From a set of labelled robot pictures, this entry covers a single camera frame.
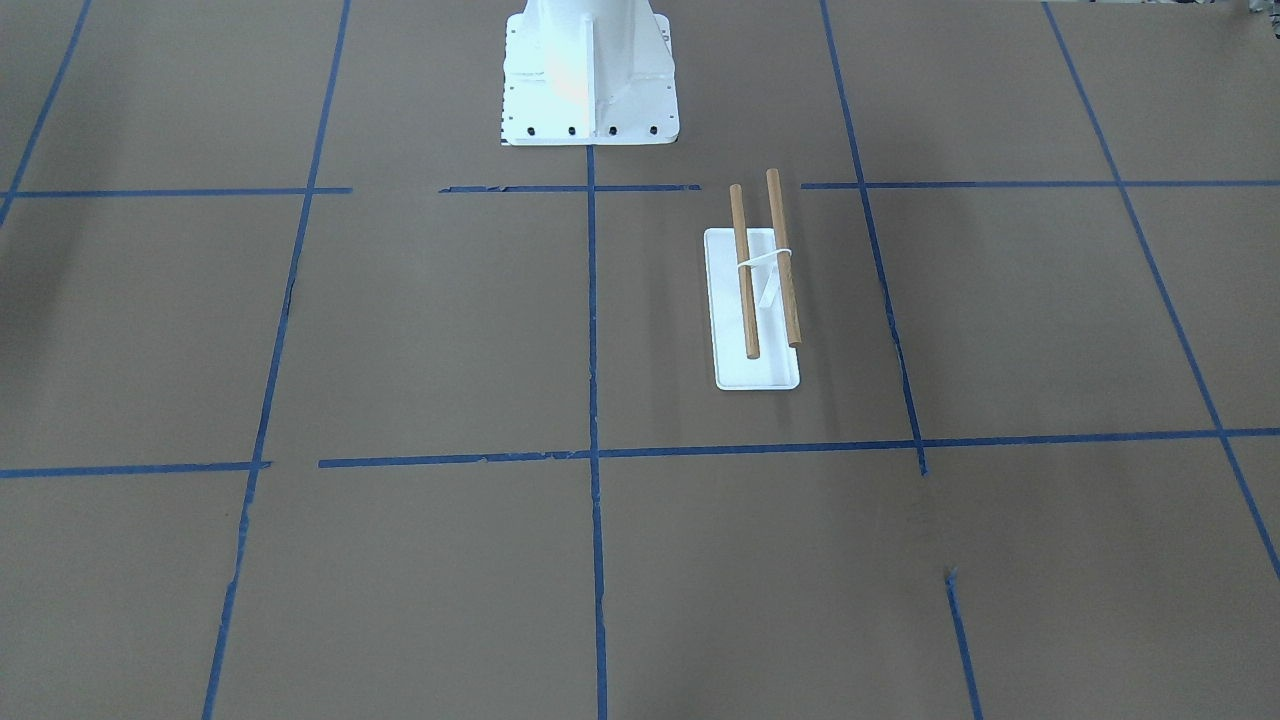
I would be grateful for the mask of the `white wooden towel rack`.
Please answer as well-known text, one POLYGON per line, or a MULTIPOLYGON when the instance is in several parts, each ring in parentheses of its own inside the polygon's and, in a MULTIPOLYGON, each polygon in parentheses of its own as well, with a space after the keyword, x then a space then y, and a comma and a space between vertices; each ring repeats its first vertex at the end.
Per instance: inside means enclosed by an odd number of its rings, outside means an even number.
POLYGON ((768 227, 750 227, 742 186, 730 188, 731 224, 703 233, 710 363, 722 391, 792 391, 803 343, 780 169, 765 170, 768 227))

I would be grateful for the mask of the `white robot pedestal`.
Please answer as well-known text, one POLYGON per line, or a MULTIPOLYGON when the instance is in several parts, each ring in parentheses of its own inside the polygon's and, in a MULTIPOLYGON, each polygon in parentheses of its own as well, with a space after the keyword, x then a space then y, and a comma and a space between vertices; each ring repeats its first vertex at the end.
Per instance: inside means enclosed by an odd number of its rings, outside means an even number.
POLYGON ((502 143, 677 142, 671 24, 649 1, 527 1, 504 41, 502 143))

